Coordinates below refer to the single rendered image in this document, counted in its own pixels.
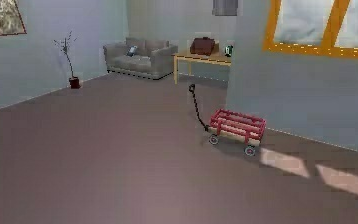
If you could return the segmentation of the red toy wagon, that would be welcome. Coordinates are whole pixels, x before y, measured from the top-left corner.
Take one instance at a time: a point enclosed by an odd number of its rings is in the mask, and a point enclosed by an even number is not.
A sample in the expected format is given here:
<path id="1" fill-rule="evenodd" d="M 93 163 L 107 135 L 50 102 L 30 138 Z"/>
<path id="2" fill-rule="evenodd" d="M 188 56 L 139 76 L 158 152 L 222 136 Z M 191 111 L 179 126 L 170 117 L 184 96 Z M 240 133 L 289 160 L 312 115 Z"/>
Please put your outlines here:
<path id="1" fill-rule="evenodd" d="M 195 84 L 190 84 L 188 90 L 193 97 L 196 117 L 203 126 L 203 129 L 210 134 L 209 143 L 217 145 L 219 138 L 225 137 L 244 143 L 244 153 L 247 156 L 255 156 L 257 148 L 261 146 L 266 129 L 266 120 L 221 108 L 210 117 L 208 123 L 205 123 L 199 113 L 195 88 Z"/>

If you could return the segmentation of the bare twig plant red pot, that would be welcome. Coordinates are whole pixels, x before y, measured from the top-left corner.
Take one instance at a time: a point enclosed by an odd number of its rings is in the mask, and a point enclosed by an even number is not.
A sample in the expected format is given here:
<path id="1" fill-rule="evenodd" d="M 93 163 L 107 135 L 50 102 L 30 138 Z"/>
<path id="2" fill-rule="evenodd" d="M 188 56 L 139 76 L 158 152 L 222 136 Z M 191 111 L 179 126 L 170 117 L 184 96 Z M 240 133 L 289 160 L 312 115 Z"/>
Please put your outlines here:
<path id="1" fill-rule="evenodd" d="M 71 89 L 80 89 L 80 79 L 74 74 L 73 65 L 69 56 L 69 50 L 72 42 L 75 42 L 76 39 L 72 38 L 72 32 L 69 32 L 68 35 L 62 40 L 54 40 L 53 43 L 59 48 L 59 50 L 65 55 L 67 63 L 69 65 L 71 76 L 68 78 L 69 85 Z"/>

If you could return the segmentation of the grey framed wall picture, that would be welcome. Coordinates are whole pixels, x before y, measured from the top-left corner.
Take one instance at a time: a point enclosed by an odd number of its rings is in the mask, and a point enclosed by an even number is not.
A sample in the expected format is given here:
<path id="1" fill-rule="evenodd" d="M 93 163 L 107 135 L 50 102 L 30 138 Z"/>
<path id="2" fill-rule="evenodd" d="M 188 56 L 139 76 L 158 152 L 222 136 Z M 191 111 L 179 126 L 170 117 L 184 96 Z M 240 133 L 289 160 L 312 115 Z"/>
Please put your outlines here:
<path id="1" fill-rule="evenodd" d="M 212 14 L 214 16 L 236 16 L 238 0 L 213 0 Z"/>

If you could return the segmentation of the grey sofa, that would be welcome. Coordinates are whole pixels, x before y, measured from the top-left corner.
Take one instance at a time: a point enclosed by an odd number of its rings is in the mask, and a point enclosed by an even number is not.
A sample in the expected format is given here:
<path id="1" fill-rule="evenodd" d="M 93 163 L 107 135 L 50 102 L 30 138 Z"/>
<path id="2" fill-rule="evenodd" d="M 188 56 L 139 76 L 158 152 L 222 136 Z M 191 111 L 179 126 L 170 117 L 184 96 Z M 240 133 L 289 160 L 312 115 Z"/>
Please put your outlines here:
<path id="1" fill-rule="evenodd" d="M 133 57 L 127 55 L 137 46 Z M 158 80 L 173 73 L 173 55 L 178 46 L 168 40 L 146 40 L 127 37 L 125 41 L 103 46 L 107 72 L 116 72 Z"/>

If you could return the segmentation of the brown leather bag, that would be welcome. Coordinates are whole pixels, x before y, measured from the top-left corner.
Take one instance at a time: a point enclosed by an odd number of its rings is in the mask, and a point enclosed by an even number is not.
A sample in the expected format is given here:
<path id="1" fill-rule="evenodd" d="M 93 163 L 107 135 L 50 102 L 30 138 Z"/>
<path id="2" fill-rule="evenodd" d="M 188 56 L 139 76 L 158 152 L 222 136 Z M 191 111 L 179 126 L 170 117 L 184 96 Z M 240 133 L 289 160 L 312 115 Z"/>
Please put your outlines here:
<path id="1" fill-rule="evenodd" d="M 209 37 L 195 38 L 190 47 L 191 54 L 210 56 L 215 47 L 215 40 Z"/>

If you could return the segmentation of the light wooden table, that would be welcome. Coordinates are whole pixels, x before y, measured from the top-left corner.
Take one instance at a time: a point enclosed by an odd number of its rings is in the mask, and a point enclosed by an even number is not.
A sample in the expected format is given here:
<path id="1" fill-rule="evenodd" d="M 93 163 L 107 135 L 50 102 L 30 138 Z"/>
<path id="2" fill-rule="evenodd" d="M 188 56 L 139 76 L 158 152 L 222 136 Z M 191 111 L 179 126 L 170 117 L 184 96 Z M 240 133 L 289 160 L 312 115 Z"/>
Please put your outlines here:
<path id="1" fill-rule="evenodd" d="M 188 63 L 188 69 L 191 69 L 191 63 L 204 63 L 204 64 L 213 64 L 220 66 L 230 66 L 231 58 L 221 55 L 219 51 L 215 51 L 211 53 L 209 56 L 207 55 L 198 55 L 191 54 L 188 50 L 181 51 L 175 53 L 173 55 L 174 64 L 173 64 L 173 78 L 174 83 L 177 84 L 179 81 L 179 73 L 178 73 L 178 63 L 180 61 L 185 61 Z"/>

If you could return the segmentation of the orange framed window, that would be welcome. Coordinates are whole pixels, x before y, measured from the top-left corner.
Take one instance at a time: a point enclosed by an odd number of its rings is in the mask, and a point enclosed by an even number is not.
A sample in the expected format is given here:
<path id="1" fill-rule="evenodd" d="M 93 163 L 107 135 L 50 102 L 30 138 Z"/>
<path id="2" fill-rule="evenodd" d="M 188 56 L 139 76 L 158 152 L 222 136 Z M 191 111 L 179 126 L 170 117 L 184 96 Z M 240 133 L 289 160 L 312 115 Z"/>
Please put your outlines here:
<path id="1" fill-rule="evenodd" d="M 270 0 L 263 49 L 358 59 L 358 0 Z"/>

